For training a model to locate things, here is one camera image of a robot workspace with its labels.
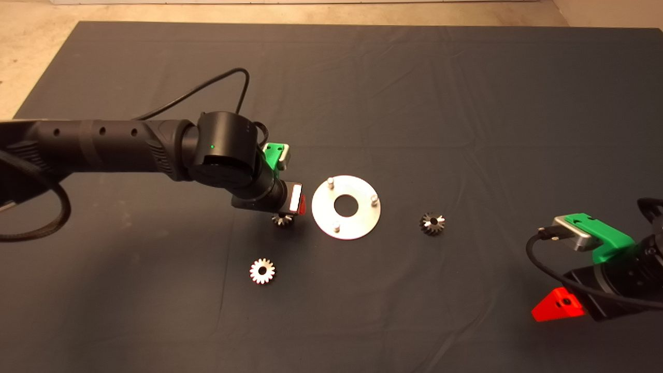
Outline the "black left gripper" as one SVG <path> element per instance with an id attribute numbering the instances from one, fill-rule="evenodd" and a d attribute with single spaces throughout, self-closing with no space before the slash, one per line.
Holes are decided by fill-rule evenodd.
<path id="1" fill-rule="evenodd" d="M 230 199 L 230 205 L 237 209 L 271 214 L 306 214 L 306 199 L 303 185 L 298 182 L 276 181 L 264 196 L 253 200 Z"/>

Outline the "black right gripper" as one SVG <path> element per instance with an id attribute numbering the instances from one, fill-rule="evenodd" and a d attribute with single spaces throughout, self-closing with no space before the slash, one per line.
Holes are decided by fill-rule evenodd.
<path id="1" fill-rule="evenodd" d="M 632 248 L 601 264 L 573 269 L 564 274 L 566 279 L 595 291 L 630 299 L 630 302 L 555 288 L 533 307 L 532 317 L 542 323 L 582 317 L 587 311 L 595 321 L 606 321 L 651 311 L 651 307 L 637 306 L 633 302 L 661 306 L 661 264 L 661 251 L 657 248 Z"/>

